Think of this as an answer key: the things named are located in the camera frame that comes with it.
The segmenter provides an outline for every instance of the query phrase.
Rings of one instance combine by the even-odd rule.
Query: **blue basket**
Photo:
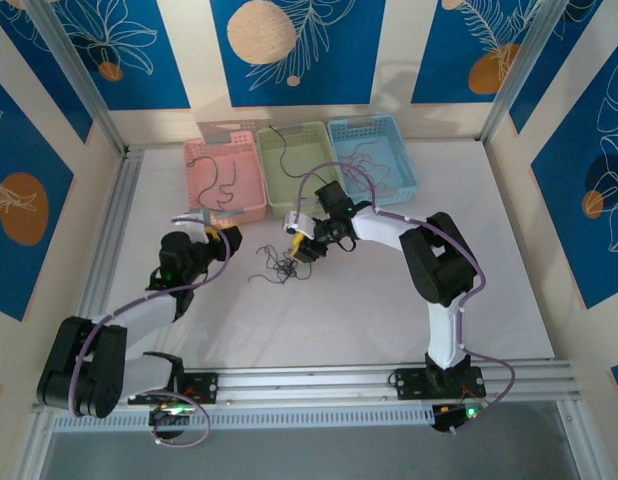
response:
[[[378,205],[411,200],[418,181],[393,116],[332,120],[327,127],[337,161],[361,167],[371,176]],[[364,178],[346,167],[340,167],[338,174],[345,192],[355,203],[371,199]]]

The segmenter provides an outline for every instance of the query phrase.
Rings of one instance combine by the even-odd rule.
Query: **plastic basket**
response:
[[[265,176],[267,199],[274,216],[280,218],[290,210],[296,209],[302,175],[321,163],[334,162],[335,155],[327,129],[322,122],[308,122],[280,127],[276,130],[284,137],[284,140],[271,128],[258,130],[256,138]],[[280,167],[281,156],[285,170],[291,175],[298,175],[298,178],[285,174]],[[336,167],[325,167],[316,173],[327,183],[340,181]],[[307,180],[301,207],[304,213],[310,215],[321,211],[314,192],[323,185],[322,180],[315,175]]]
[[[393,116],[332,120],[328,128],[336,161],[361,167],[371,176],[378,205],[411,200],[418,181]],[[345,192],[355,203],[371,199],[369,185],[363,177],[346,167],[339,167],[338,174]]]
[[[265,187],[250,131],[190,140],[184,151],[190,209],[208,208],[221,226],[265,218]]]

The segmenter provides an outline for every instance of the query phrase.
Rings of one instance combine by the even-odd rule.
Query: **beige circle pattern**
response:
[[[289,85],[290,87],[297,87],[298,85],[300,85],[300,77],[298,77],[297,75],[291,75],[289,78],[287,78],[287,85]]]
[[[252,65],[282,60],[296,45],[296,29],[289,16],[265,0],[241,6],[229,19],[227,36],[236,55]]]
[[[464,3],[464,0],[442,0],[442,8],[445,10],[455,10]]]

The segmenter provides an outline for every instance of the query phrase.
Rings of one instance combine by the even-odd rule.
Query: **blue wall panel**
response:
[[[254,3],[211,0],[234,107],[369,103],[384,0],[275,0],[274,15],[291,20],[297,41],[284,58],[261,65],[241,59],[227,33],[238,9]]]
[[[521,132],[602,0],[571,0],[549,37],[509,114]]]
[[[592,307],[618,292],[618,47],[532,169]]]
[[[0,85],[0,311],[22,320],[73,173]]]
[[[490,102],[535,19],[536,0],[441,0],[412,103]]]
[[[189,108],[156,0],[50,5],[111,110]],[[0,0],[0,23],[59,105],[77,99],[24,11]]]
[[[24,10],[0,0],[0,25],[53,98],[76,134],[85,142],[93,123],[71,84],[49,53]]]

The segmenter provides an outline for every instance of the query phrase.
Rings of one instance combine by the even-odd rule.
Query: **white table surface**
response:
[[[505,359],[553,357],[482,144],[414,141],[408,148],[420,189],[412,202],[386,208],[414,217],[446,211],[487,275],[487,288],[467,305],[467,346]],[[146,150],[109,310],[143,294],[158,266],[160,239],[172,228],[169,220],[187,209],[182,147]],[[291,236],[273,218],[244,225],[242,232],[242,246],[225,273],[196,291],[185,316],[150,334],[131,355],[157,349],[179,355],[188,368],[424,359],[427,307],[401,253],[371,242],[359,242],[353,253],[332,247],[307,281],[247,283],[250,275],[267,272],[265,255],[256,256],[256,249],[270,243],[281,252]]]

